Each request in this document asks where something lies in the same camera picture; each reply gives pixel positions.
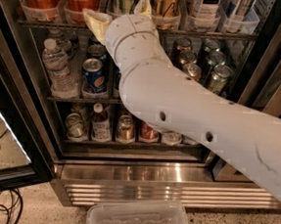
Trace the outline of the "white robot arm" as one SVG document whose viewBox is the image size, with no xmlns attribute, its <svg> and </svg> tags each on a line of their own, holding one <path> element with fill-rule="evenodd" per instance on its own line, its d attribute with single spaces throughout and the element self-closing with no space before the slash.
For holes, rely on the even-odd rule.
<svg viewBox="0 0 281 224">
<path fill-rule="evenodd" d="M 169 60 L 148 13 L 82 14 L 120 70 L 118 91 L 131 114 L 158 131 L 195 139 L 281 202 L 281 119 L 188 79 Z"/>
</svg>

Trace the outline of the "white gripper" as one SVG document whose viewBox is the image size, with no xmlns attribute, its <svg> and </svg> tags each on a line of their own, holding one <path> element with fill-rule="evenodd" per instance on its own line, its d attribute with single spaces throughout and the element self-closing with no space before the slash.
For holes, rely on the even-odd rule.
<svg viewBox="0 0 281 224">
<path fill-rule="evenodd" d="M 151 12 L 150 0 L 139 0 L 133 15 L 115 20 L 108 14 L 82 10 L 87 27 L 102 45 L 106 45 L 118 67 L 128 67 L 156 55 L 161 45 Z"/>
</svg>

